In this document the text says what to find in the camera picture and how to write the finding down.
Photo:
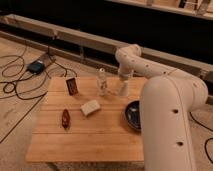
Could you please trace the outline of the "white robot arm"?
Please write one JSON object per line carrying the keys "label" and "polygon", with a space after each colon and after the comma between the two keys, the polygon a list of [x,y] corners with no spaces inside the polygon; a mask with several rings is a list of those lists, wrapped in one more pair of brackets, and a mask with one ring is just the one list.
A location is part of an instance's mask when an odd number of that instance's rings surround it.
{"label": "white robot arm", "polygon": [[140,93],[145,171],[197,171],[188,114],[205,105],[205,82],[178,68],[144,59],[132,44],[116,50],[118,75],[147,78]]}

